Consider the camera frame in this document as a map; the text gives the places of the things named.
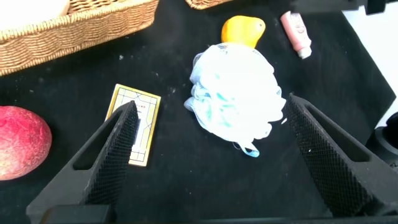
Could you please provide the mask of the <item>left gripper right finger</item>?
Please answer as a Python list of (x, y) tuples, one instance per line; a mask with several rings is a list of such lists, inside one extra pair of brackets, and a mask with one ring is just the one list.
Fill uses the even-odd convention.
[(285, 112), (312, 179), (332, 214), (397, 214), (396, 171), (309, 101), (290, 94)]

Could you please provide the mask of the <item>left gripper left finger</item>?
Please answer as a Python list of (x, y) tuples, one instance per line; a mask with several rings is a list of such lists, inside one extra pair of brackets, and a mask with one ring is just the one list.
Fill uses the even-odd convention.
[(31, 223), (111, 223), (126, 178), (139, 118), (120, 106), (31, 201)]

